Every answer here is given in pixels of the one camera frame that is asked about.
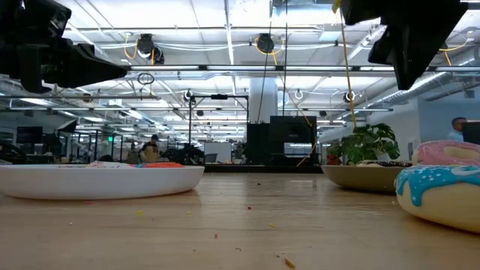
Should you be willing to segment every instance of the white column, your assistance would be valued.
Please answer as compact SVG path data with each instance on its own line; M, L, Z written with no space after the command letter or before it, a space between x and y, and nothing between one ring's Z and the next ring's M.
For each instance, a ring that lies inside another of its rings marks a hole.
M278 111L277 82L275 78L250 78L250 123L270 123L270 116L276 116Z

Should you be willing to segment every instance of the white bowl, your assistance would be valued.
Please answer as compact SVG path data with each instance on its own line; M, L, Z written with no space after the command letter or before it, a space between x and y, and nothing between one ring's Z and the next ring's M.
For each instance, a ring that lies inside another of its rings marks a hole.
M0 193L46 200L106 200L189 191L202 166L185 168L85 168L77 165L0 166Z

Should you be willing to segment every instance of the table surface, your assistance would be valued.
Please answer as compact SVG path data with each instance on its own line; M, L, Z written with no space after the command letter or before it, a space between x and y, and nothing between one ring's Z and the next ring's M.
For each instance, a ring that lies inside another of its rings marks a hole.
M0 269L278 270L284 257L297 269L480 267L479 235L396 202L291 174L205 174L195 190L145 199L0 195Z

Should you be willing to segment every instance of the donut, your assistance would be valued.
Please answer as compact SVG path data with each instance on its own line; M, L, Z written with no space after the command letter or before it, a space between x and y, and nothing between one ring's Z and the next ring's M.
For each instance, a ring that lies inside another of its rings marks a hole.
M422 143L412 156L414 164L480 166L480 145L439 140Z
M411 167L410 162L404 161L380 161L380 160L362 160L357 166L359 167L402 167L407 168Z
M480 166L414 166L395 179L403 210L438 224L480 233Z

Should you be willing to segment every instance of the black cable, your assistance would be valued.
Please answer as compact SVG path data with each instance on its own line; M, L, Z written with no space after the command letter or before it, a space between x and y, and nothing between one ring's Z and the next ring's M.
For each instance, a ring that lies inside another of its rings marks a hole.
M268 37L272 33L272 20L270 19L270 26L268 27ZM260 105L258 108L258 116L256 117L256 124L259 124L260 113L262 112L262 101L263 101L263 88L265 87L265 78L267 76L267 61L269 60L269 54L265 55L265 70L263 71L263 82L262 82L262 93L260 94Z
M283 99L282 116L285 116L285 90L287 87L287 52L288 52L288 0L285 0L285 63L283 64Z

